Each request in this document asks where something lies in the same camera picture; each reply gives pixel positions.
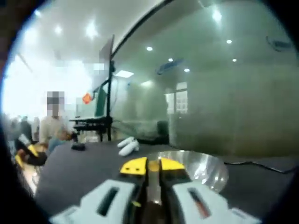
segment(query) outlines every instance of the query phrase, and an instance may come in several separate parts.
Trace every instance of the black cable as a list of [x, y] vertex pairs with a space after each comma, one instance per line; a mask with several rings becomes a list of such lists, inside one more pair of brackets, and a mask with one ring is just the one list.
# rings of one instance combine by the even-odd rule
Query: black cable
[[258, 162], [253, 162], [253, 161], [245, 161], [245, 162], [224, 162], [224, 164], [226, 165], [256, 165], [256, 166], [259, 166], [259, 167], [262, 167], [264, 169], [267, 169], [267, 170], [270, 170], [270, 171], [274, 171], [274, 172], [277, 172], [277, 173], [281, 173], [281, 174], [289, 174], [289, 173], [292, 173], [294, 171], [296, 171], [298, 169], [298, 166], [295, 166], [291, 169], [288, 169], [288, 170], [279, 170], [279, 169], [276, 169], [276, 168], [273, 168], [273, 167], [268, 167], [266, 165], [263, 165], [261, 163], [258, 163]]

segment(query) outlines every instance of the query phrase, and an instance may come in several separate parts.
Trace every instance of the metal bowl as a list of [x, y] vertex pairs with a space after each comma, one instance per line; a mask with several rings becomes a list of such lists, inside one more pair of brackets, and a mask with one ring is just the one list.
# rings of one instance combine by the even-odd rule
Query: metal bowl
[[150, 160], [159, 160], [161, 157], [182, 163], [193, 181], [199, 181], [211, 190], [219, 193], [228, 181], [228, 169], [224, 162], [204, 153], [192, 151], [165, 151], [148, 155]]

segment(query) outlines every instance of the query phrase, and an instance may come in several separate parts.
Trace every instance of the white ceiling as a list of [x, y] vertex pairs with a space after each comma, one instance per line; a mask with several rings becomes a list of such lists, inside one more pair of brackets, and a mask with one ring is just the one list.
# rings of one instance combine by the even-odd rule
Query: white ceiling
[[[32, 15], [15, 52], [23, 55], [34, 68], [36, 60], [48, 63], [80, 60], [97, 63], [99, 50], [109, 37], [115, 35], [114, 48], [133, 25], [161, 0], [56, 0]], [[86, 28], [94, 23], [97, 35], [91, 40]], [[61, 28], [57, 35], [55, 28]]]

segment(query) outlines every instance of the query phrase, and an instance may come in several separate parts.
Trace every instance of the glass wall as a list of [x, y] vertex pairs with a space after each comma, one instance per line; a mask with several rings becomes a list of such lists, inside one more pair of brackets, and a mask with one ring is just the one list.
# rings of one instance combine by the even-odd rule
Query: glass wall
[[114, 57], [114, 119], [139, 138], [210, 154], [298, 153], [295, 48], [258, 1], [175, 0]]

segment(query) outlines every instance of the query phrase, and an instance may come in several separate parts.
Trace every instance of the table surface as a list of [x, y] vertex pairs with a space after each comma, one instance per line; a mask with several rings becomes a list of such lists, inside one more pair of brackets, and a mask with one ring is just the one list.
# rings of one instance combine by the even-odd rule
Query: table surface
[[[143, 145], [139, 152], [127, 157], [118, 155], [117, 142], [86, 143], [86, 151], [71, 150], [70, 143], [55, 148], [40, 175], [35, 199], [50, 216], [72, 205], [79, 205], [82, 196], [116, 177], [127, 161], [149, 153], [174, 150], [165, 145]], [[221, 157], [224, 161], [245, 161], [242, 158]], [[255, 160], [280, 170], [298, 165], [298, 158], [280, 157]], [[282, 196], [293, 173], [280, 174], [254, 165], [228, 165], [229, 178], [220, 193], [230, 207], [239, 208], [262, 218]]]

